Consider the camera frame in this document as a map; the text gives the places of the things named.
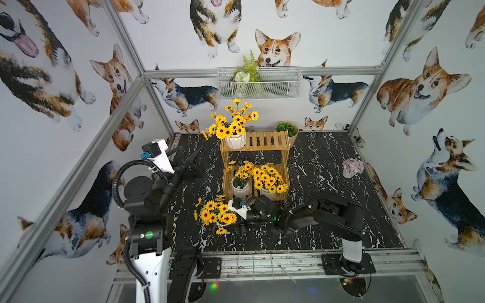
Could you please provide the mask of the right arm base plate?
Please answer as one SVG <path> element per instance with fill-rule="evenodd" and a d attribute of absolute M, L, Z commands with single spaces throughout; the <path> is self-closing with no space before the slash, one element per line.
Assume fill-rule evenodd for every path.
<path fill-rule="evenodd" d="M 354 277 L 364 274 L 375 274 L 376 269 L 368 253 L 362 254 L 360 263 L 346 260 L 342 254 L 322 255 L 322 265 L 327 275 Z"/>

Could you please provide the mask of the pink flower small pot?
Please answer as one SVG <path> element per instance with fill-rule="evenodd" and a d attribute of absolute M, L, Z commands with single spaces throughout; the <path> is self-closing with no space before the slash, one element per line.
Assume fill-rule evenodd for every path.
<path fill-rule="evenodd" d="M 359 159 L 346 159 L 342 163 L 342 175 L 350 179 L 357 174 L 362 174 L 365 171 L 364 162 Z"/>

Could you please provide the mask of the green fern plant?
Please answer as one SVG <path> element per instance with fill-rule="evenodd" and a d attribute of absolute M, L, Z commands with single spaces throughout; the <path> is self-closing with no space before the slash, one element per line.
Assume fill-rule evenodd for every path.
<path fill-rule="evenodd" d="M 259 66 L 252 51 L 249 57 L 243 56 L 243 63 L 242 67 L 236 69 L 232 80 L 238 84 L 260 82 Z"/>

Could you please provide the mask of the sunflower pot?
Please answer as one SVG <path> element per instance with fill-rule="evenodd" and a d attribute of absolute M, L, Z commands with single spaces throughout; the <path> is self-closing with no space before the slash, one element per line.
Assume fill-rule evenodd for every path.
<path fill-rule="evenodd" d="M 237 214 L 229 209 L 225 195 L 220 194 L 215 199 L 202 200 L 198 198 L 193 212 L 194 220 L 201 221 L 203 226 L 214 226 L 217 235 L 229 232 L 230 227 L 238 223 Z"/>
<path fill-rule="evenodd" d="M 246 198 L 250 194 L 251 178 L 255 166 L 250 161 L 244 161 L 243 165 L 235 170 L 231 179 L 231 188 L 236 198 Z"/>
<path fill-rule="evenodd" d="M 251 176 L 255 189 L 260 194 L 268 194 L 272 201 L 287 199 L 290 181 L 288 169 L 282 164 L 266 163 L 252 168 Z"/>
<path fill-rule="evenodd" d="M 246 133 L 248 132 L 246 125 L 259 118 L 257 111 L 251 111 L 252 107 L 251 103 L 235 98 L 232 104 L 225 108 L 230 116 L 227 118 L 225 114 L 212 114 L 210 118 L 214 120 L 214 123 L 202 131 L 202 135 L 206 140 L 215 136 L 231 150 L 243 148 L 246 145 Z"/>

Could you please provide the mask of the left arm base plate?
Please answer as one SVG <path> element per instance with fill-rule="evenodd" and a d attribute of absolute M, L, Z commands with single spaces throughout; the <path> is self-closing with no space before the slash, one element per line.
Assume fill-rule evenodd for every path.
<path fill-rule="evenodd" d="M 198 257 L 192 277 L 196 279 L 219 279 L 222 271 L 222 258 Z"/>

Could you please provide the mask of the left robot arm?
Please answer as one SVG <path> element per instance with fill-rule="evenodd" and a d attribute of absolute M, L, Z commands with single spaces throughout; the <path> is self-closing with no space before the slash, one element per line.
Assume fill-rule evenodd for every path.
<path fill-rule="evenodd" d="M 169 157 L 182 150 L 144 146 L 140 159 L 122 165 L 112 182 L 112 197 L 132 220 L 123 259 L 136 280 L 137 302 L 188 302 L 191 280 L 204 273 L 200 252 L 183 253 L 170 262 L 174 218 L 169 207 L 182 181 L 203 177 L 205 148 L 201 147 L 173 167 Z"/>

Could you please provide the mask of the wooden two-tier shelf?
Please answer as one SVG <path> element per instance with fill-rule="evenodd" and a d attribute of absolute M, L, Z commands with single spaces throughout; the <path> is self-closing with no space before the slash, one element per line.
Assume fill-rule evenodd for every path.
<path fill-rule="evenodd" d="M 245 160 L 251 161 L 256 167 L 271 162 L 286 184 L 290 184 L 287 168 L 290 143 L 287 132 L 253 132 L 245 136 L 246 144 L 238 150 L 231 149 L 225 141 L 220 144 L 225 169 L 222 188 L 226 202 L 234 198 L 232 179 Z"/>

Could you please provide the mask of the beige pot green plant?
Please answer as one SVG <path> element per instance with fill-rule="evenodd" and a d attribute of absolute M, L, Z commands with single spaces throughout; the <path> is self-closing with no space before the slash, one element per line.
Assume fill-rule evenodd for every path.
<path fill-rule="evenodd" d="M 286 132 L 289 137 L 289 145 L 292 147 L 296 141 L 297 135 L 299 133 L 298 127 L 289 121 L 278 122 L 275 126 L 275 131 Z"/>

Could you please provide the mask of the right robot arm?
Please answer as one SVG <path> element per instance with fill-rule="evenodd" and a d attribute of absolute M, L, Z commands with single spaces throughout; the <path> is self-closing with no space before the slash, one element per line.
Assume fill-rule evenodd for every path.
<path fill-rule="evenodd" d="M 361 263 L 364 211 L 359 203 L 332 193 L 311 203 L 288 208 L 267 196 L 254 196 L 236 203 L 238 231 L 264 226 L 270 232 L 286 237 L 299 229 L 319 225 L 342 240 L 342 257 L 347 262 Z"/>

